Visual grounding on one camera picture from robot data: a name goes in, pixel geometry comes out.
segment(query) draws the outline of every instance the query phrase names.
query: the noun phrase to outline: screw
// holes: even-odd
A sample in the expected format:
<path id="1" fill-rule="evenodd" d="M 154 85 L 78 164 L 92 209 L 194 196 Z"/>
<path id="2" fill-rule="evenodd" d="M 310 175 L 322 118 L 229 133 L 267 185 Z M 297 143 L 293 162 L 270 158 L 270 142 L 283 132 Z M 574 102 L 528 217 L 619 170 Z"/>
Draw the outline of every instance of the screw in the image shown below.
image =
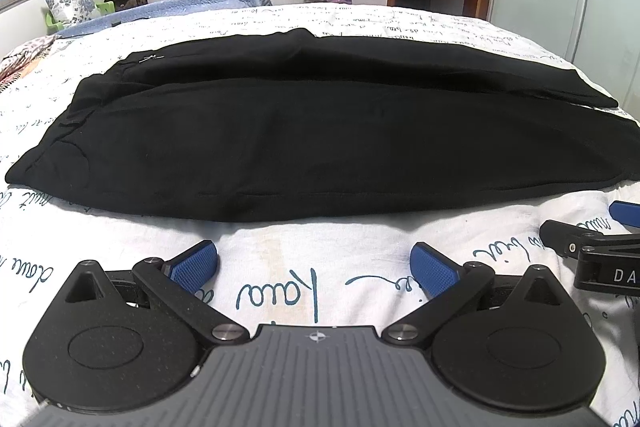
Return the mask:
<path id="1" fill-rule="evenodd" d="M 418 329 L 411 324 L 394 324 L 386 334 L 396 341 L 412 341 L 418 336 Z"/>
<path id="2" fill-rule="evenodd" d="M 219 341 L 234 341 L 242 337 L 244 328 L 237 324 L 220 324 L 211 330 L 211 334 Z"/>

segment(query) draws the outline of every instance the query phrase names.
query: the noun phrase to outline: gray ribbed plate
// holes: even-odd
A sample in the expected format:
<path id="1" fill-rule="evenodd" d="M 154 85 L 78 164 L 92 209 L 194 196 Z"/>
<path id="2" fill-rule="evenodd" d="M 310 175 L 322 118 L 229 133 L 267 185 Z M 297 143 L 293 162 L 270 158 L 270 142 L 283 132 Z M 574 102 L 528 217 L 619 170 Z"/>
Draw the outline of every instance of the gray ribbed plate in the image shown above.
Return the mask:
<path id="1" fill-rule="evenodd" d="M 589 409 L 520 418 L 448 391 L 416 349 L 373 328 L 263 326 L 217 347 L 181 390 L 149 407 L 84 415 L 49 405 L 28 427 L 604 427 Z"/>

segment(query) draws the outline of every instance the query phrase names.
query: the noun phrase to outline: blue blanket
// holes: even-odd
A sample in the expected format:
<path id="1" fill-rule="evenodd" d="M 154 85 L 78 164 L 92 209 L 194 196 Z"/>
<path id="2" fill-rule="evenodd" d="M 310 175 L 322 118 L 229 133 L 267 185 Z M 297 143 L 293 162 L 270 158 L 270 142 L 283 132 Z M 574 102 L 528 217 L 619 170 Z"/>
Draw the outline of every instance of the blue blanket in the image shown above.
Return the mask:
<path id="1" fill-rule="evenodd" d="M 123 22 L 138 19 L 153 19 L 170 15 L 187 15 L 188 13 L 206 10 L 223 10 L 235 8 L 251 8 L 256 6 L 271 6 L 270 0 L 164 0 L 129 10 L 111 13 L 91 21 L 82 22 L 75 26 L 57 32 L 61 39 L 81 37 L 111 28 Z"/>

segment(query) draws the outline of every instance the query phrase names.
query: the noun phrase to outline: white pillow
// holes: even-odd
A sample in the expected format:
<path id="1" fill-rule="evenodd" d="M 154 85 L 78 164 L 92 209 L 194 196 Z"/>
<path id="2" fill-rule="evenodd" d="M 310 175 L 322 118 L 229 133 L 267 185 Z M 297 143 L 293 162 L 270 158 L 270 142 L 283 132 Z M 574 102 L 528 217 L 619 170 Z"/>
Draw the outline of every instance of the white pillow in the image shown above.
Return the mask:
<path id="1" fill-rule="evenodd" d="M 65 27 L 97 19 L 101 13 L 94 0 L 45 0 L 56 22 Z"/>

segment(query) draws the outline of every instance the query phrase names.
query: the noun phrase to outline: green chair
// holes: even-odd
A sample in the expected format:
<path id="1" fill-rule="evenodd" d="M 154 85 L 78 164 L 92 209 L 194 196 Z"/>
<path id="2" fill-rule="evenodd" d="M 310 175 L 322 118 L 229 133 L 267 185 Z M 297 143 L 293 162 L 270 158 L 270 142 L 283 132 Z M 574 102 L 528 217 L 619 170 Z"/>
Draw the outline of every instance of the green chair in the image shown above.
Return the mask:
<path id="1" fill-rule="evenodd" d="M 114 13 L 116 11 L 113 1 L 96 3 L 95 5 L 98 7 L 98 10 L 100 10 L 101 15 L 108 15 L 109 13 Z M 55 20 L 53 20 L 53 15 L 51 15 L 50 11 L 47 11 L 45 20 L 47 23 L 47 33 L 49 35 L 59 32 L 65 28 L 62 22 L 55 22 Z"/>

